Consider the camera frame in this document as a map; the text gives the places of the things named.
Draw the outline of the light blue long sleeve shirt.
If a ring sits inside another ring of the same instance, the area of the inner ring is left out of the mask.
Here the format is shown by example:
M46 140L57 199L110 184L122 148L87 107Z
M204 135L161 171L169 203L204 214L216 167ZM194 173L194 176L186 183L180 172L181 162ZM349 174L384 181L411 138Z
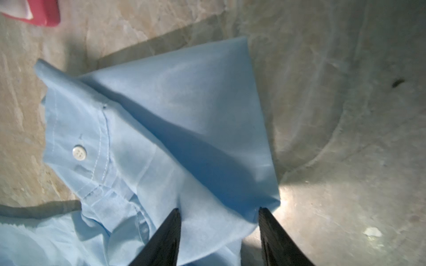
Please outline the light blue long sleeve shirt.
M280 205L246 38L78 78L34 70L48 88L44 162L82 208L1 217L3 266L126 266L175 208L178 265L241 264L259 208Z

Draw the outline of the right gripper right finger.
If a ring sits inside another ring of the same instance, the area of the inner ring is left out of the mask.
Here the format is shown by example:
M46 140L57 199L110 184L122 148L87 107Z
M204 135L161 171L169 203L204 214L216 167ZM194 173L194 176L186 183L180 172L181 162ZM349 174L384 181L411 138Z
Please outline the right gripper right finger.
M269 209L262 207L258 213L264 265L314 266Z

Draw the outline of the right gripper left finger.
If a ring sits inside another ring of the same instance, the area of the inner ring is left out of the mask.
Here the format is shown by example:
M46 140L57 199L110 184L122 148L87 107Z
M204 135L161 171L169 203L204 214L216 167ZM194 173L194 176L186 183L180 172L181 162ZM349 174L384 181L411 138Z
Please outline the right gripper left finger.
M177 266L181 214L174 208L129 266Z

